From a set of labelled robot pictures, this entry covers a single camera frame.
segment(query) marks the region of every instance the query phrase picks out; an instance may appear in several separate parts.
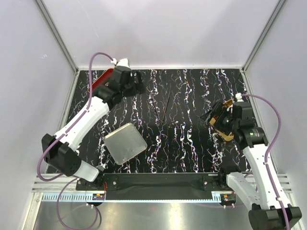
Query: purple cable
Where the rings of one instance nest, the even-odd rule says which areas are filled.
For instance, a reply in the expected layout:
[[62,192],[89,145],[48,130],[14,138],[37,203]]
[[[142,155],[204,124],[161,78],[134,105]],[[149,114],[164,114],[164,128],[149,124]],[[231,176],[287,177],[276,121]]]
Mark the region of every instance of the purple cable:
[[252,172],[249,172],[249,173],[246,173],[245,175],[244,175],[244,178],[247,178],[248,176],[250,176],[250,175],[253,175],[253,173]]
[[[88,99],[88,103],[87,103],[87,107],[86,109],[89,109],[90,106],[91,106],[91,102],[92,102],[92,96],[93,96],[93,87],[92,87],[92,65],[93,65],[93,60],[94,58],[97,56],[97,55],[104,55],[106,57],[108,57],[109,59],[113,60],[113,58],[106,54],[106,53],[103,53],[103,52],[97,52],[95,53],[92,57],[91,57],[91,60],[90,60],[90,64],[89,64],[89,73],[88,73],[88,79],[89,79],[89,86],[90,86],[90,93],[89,93],[89,99]],[[38,160],[38,164],[37,164],[37,167],[36,167],[36,173],[37,173],[37,176],[40,180],[44,181],[44,182],[49,182],[49,181],[53,181],[55,179],[57,179],[58,177],[62,176],[63,174],[60,173],[59,175],[57,176],[54,176],[50,179],[46,179],[44,178],[41,173],[40,173],[40,166],[44,160],[44,158],[46,157],[46,155],[49,153],[49,151],[53,148],[53,146],[55,146],[79,121],[80,119],[85,115],[86,113],[86,110],[83,111],[82,114],[80,114],[80,116],[75,120],[75,122],[65,131],[65,134],[62,134],[58,139],[56,139],[51,145],[49,145],[49,147],[44,151],[43,155],[39,158]]]
[[[65,214],[64,216],[61,217],[61,219],[65,219],[66,217],[68,217],[69,215],[71,215],[74,211],[80,209],[84,207],[84,204],[82,205],[79,205],[77,207],[75,207],[72,211],[70,211],[69,213]],[[46,216],[47,216],[47,219],[51,222],[51,223],[58,223],[59,222],[59,219],[56,219],[56,220],[52,220],[49,216],[50,216],[50,210],[47,208],[47,211],[46,211]]]
[[[277,138],[278,138],[278,135],[280,133],[280,129],[281,129],[281,126],[282,126],[282,119],[280,117],[280,114],[279,112],[277,111],[276,107],[271,103],[269,102],[267,99],[263,98],[263,97],[260,97],[260,96],[257,96],[257,95],[253,95],[253,94],[242,94],[242,97],[245,96],[245,97],[255,97],[255,98],[258,98],[260,100],[263,100],[265,101],[267,104],[269,104],[269,106],[274,110],[274,112],[276,113],[277,115],[277,119],[278,119],[278,127],[277,127],[277,131],[276,131],[276,134],[273,138],[273,141],[271,142],[271,144],[268,146],[265,154],[264,154],[264,162],[266,163],[265,164],[265,167],[268,171],[268,175],[269,175],[269,179],[270,179],[270,182],[272,184],[272,187],[273,187],[273,190],[276,194],[276,197],[279,197],[279,192],[278,192],[278,189],[276,188],[276,185],[274,183],[274,180],[273,180],[273,177],[272,177],[272,173],[271,173],[271,170],[269,168],[269,165],[267,164],[268,162],[268,156],[269,156],[269,153],[270,153],[270,150],[271,148],[273,147],[274,143],[276,142]],[[283,211],[283,217],[284,217],[284,220],[285,220],[285,223],[286,223],[286,229],[287,230],[290,230],[290,223],[289,223],[289,219],[288,219],[288,216],[287,216],[287,212],[286,212],[286,209],[285,207],[283,206],[283,203],[282,201],[279,201],[279,204],[280,204],[280,207],[282,208],[282,211]]]
[[252,174],[253,174],[252,172],[246,173],[246,174],[244,175],[244,178],[247,178],[249,175],[252,175]]
[[69,186],[72,182],[76,181],[77,179],[78,179],[78,178],[75,178],[75,179],[73,179],[72,181],[68,182],[68,183],[62,188],[62,190],[60,191],[59,196],[58,196],[58,199],[57,199],[57,216],[58,216],[59,222],[60,222],[64,227],[66,227],[67,229],[70,229],[70,230],[90,230],[90,229],[94,226],[94,224],[96,223],[96,221],[97,221],[97,219],[98,219],[99,210],[98,210],[97,207],[93,206],[93,207],[95,208],[95,211],[96,211],[95,220],[93,221],[93,223],[92,223],[89,227],[87,227],[87,228],[85,228],[85,229],[73,229],[73,228],[67,226],[67,225],[63,222],[63,220],[62,220],[62,218],[61,218],[61,216],[60,216],[60,214],[59,214],[59,200],[60,200],[60,198],[61,198],[62,193],[63,193],[64,190],[67,188],[67,186]]
[[[93,65],[93,60],[94,60],[94,58],[97,56],[97,55],[99,55],[99,54],[101,54],[101,55],[104,55],[104,56],[106,56],[106,57],[108,57],[109,59],[111,59],[111,60],[113,60],[113,58],[110,56],[110,55],[108,55],[108,54],[106,54],[106,53],[103,53],[103,52],[97,52],[97,53],[95,53],[92,57],[91,57],[91,60],[90,60],[90,64],[89,64],[89,75],[88,75],[88,78],[89,78],[89,88],[90,88],[90,93],[89,93],[89,99],[88,99],[88,105],[87,105],[87,107],[86,107],[86,109],[88,110],[89,108],[90,108],[90,106],[91,106],[91,102],[92,102],[92,96],[93,96],[93,86],[92,86],[92,81],[93,81],[93,77],[92,77],[92,65]],[[56,139],[50,146],[48,146],[48,148],[44,151],[44,153],[43,153],[43,155],[39,158],[39,160],[38,160],[38,164],[37,164],[37,168],[36,168],[36,173],[37,173],[37,176],[38,176],[38,178],[40,179],[40,180],[42,180],[42,181],[44,181],[44,182],[49,182],[49,181],[53,181],[53,180],[55,180],[55,179],[57,179],[58,177],[60,177],[60,176],[62,176],[63,174],[62,173],[60,173],[59,175],[57,175],[57,176],[54,176],[54,177],[52,177],[52,178],[50,178],[50,179],[46,179],[46,178],[44,178],[42,175],[41,175],[41,173],[40,173],[40,166],[41,166],[41,164],[42,164],[42,162],[43,162],[43,160],[44,160],[44,158],[46,157],[46,155],[49,153],[49,151],[80,121],[80,119],[85,115],[85,113],[86,113],[86,111],[83,111],[83,113],[82,114],[80,114],[80,116],[76,119],[76,121],[65,131],[65,133],[64,134],[62,134],[58,139]],[[58,216],[58,219],[59,219],[59,221],[60,221],[60,223],[64,226],[64,227],[66,227],[67,229],[70,229],[70,230],[76,230],[76,229],[73,229],[73,228],[70,228],[69,226],[67,226],[64,222],[63,222],[63,220],[61,219],[61,216],[59,215],[59,199],[60,199],[60,197],[61,197],[61,195],[62,195],[62,193],[63,193],[63,191],[67,188],[67,186],[69,185],[69,184],[71,184],[72,182],[74,182],[75,180],[77,180],[77,178],[76,179],[73,179],[72,181],[70,181],[69,183],[67,183],[65,186],[64,186],[64,188],[62,189],[62,191],[60,192],[60,194],[59,194],[59,196],[58,196],[58,199],[57,199],[57,216]],[[95,217],[95,220],[94,220],[94,222],[88,227],[88,228],[85,228],[85,229],[83,229],[83,230],[89,230],[89,229],[91,229],[92,228],[92,226],[96,223],[96,221],[97,221],[97,218],[98,218],[98,213],[100,213],[99,212],[99,210],[94,206],[94,208],[95,208],[95,210],[96,210],[96,217]]]

